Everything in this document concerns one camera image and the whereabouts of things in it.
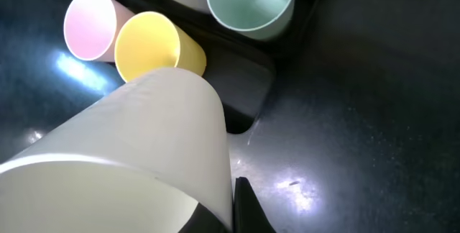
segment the black plastic tray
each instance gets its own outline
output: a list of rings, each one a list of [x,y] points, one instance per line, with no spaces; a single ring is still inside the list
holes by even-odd
[[[162,12],[152,2],[117,1],[134,13]],[[247,131],[259,115],[275,79],[272,58],[255,47],[215,36],[189,22],[167,16],[204,49],[207,66],[203,78],[222,100],[227,132],[239,134]]]
[[[306,27],[318,4],[318,0],[295,0],[293,19],[285,32],[269,42],[261,42],[222,27],[210,14],[197,12],[173,0],[142,1],[155,6],[155,11],[166,15],[179,26],[194,26],[198,29],[212,31],[208,33],[208,37],[216,36],[236,44],[251,45],[270,57],[281,60],[293,58],[302,50]]]

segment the glossy black surface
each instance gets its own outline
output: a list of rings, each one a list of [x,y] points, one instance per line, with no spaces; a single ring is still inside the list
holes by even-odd
[[[1,0],[0,161],[122,83],[69,57],[70,1]],[[460,231],[458,2],[321,0],[260,119],[229,135],[277,232]]]

